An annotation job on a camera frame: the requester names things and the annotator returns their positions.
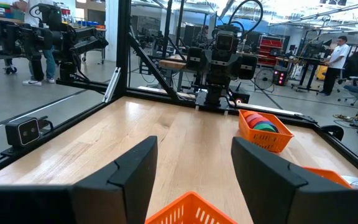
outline orange plastic basket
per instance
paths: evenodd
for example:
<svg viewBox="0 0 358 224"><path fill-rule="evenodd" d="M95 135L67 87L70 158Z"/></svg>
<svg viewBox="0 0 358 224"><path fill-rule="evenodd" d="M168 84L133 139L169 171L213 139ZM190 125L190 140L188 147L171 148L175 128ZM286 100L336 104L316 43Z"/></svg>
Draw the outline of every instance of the orange plastic basket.
<svg viewBox="0 0 358 224"><path fill-rule="evenodd" d="M187 192L145 224L232 224L236 223L195 192Z"/></svg>
<svg viewBox="0 0 358 224"><path fill-rule="evenodd" d="M258 114L264 116L276 125L278 133L251 129L243 115L246 112L246 110L239 110L239 129L242 137L249 142L252 142L271 152L282 152L293 137L290 130L288 130L288 128L276 116L268 113Z"/></svg>
<svg viewBox="0 0 358 224"><path fill-rule="evenodd" d="M337 184L340 184L348 189L352 189L352 186L346 182L339 174L335 173L331 170L324 170L324 169L317 169L317 168L310 168L310 167L303 167L304 169L307 169L308 171L317 174L321 177L324 177L325 179L328 179L332 182L335 182Z"/></svg>

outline gray floor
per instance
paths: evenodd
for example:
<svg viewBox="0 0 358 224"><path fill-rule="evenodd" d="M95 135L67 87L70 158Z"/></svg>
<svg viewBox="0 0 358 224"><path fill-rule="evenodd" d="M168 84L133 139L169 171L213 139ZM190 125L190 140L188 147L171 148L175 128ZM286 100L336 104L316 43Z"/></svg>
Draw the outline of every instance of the gray floor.
<svg viewBox="0 0 358 224"><path fill-rule="evenodd" d="M111 77L115 63L105 62L104 65L99 65L98 62L100 60L100 52L89 52L86 63L83 63L82 71L90 79L103 82ZM21 81L29 78L27 63L26 59L14 59L14 65L18 69L18 73L15 75L5 75L2 69L4 64L0 60L0 122L14 119L19 114L31 113L29 116L49 116L50 120L55 125L58 125L101 102L102 96L98 93L81 91L81 89L68 86L49 85L46 83L41 87L22 86ZM138 64L139 58L132 54L131 70L133 72L131 73L130 86L139 87L157 84L153 76L142 76L139 74L137 70ZM178 83L177 78L178 75L174 77L175 85ZM192 80L193 74L187 73L187 76L183 76L182 85L188 85L188 81ZM317 86L320 84L322 83L314 81L312 85ZM238 85L238 82L233 82L232 85ZM261 91L254 92L254 85L250 81L243 81L241 85L250 94L250 104L271 108L281 107L285 110L301 112L312 116L321 126L334 124L333 114L354 116L357 113L358 103L355 106L351 106L351 102L337 101L337 98L348 95L346 91L340 93L334 92L330 97L323 97L321 95L316 96L315 92L295 92L289 86L289 83L287 86L276 86L273 93L266 92L270 99ZM56 101L58 102L47 108L33 111L35 108L40 108L43 105ZM345 136L342 140L343 143L358 155L358 134L353 129L344 129ZM0 152L7 147L4 126L0 125Z"/></svg>

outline man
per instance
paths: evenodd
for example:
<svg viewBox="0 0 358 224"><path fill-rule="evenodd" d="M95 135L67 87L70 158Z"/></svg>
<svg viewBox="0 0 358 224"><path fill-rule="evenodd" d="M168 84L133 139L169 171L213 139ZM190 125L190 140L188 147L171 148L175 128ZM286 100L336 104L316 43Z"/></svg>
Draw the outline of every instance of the man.
<svg viewBox="0 0 358 224"><path fill-rule="evenodd" d="M335 79L341 74L341 70L345 64L346 57L350 51L350 47L346 44L346 42L346 36L338 37L338 46L331 54L331 58L325 61L325 64L328 66L328 69L326 72L326 78L324 79L323 90L320 92L323 93L324 96L331 95L331 92L333 91L335 85Z"/></svg>
<svg viewBox="0 0 358 224"><path fill-rule="evenodd" d="M42 18L42 15L36 15L35 11L38 9L37 7L34 8L31 13L30 9L33 6L36 6L40 3L53 5L53 0L20 0L13 4L14 7L20 9L21 11L25 12L24 14L24 22L26 24L30 24L32 27L39 27L39 18ZM47 82L48 83L55 83L55 59L53 58L53 46L50 50L44 50L44 57L47 59ZM31 66L31 62L29 62L29 68L31 77L30 80L23 81L23 85L34 85L34 86L42 86L41 81L37 81L34 78L34 72Z"/></svg>
<svg viewBox="0 0 358 224"><path fill-rule="evenodd" d="M205 25L203 29L197 34L196 38L193 39L194 47L200 47L200 45L208 45L208 31L209 27Z"/></svg>

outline black metal frame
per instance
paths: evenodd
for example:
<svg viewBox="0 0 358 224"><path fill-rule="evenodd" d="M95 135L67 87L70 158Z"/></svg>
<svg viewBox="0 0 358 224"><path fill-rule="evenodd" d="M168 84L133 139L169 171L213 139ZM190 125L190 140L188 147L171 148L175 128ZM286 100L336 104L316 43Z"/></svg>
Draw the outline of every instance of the black metal frame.
<svg viewBox="0 0 358 224"><path fill-rule="evenodd" d="M118 0L119 2L119 14L118 14L118 41L117 41L117 67L121 67L121 76L117 84L116 91L114 93L113 99L109 103L101 103L99 105L94 106L93 108L82 112L81 114L69 119L68 121L62 123L55 127L55 129L45 136L39 141L33 143L31 146L17 151L16 153L11 154L12 156L1 155L0 156L0 170L19 158L25 156L29 152L38 148L39 146L45 144L49 140L63 133L67 129L73 127L79 122L83 121L87 117L116 101L122 96L129 96L134 98L142 98L146 100L159 101L162 103L170 103L173 105L179 106L187 106L190 108L196 108L195 101L186 100L184 98L178 97L176 92L164 94L164 93L156 93L153 91L141 90L138 88L131 88L127 86L127 77L128 77L128 55L129 55L129 46L130 46L130 38L129 37L129 25L130 25L130 12L131 12L131 2L128 0ZM147 61L147 57L141 57L142 60ZM84 83L77 83L80 88L86 88ZM223 113L224 110L219 108L202 108L203 110L213 111L218 113ZM283 123L288 125L300 126L303 128L310 128L315 131L321 138L323 138L330 146L332 146L335 150L337 150L341 155L343 155L350 163L352 163L356 168L358 168L358 156L355 155L350 149L348 149L345 145L342 144L338 138L334 137L335 134L330 134L330 128L321 127L315 122L310 121L308 118L304 118L302 116L290 115L286 113L278 113L268 110L254 110L257 112L263 113L271 113L277 116ZM228 110L229 114L238 115L239 111L237 109L230 108Z"/></svg>

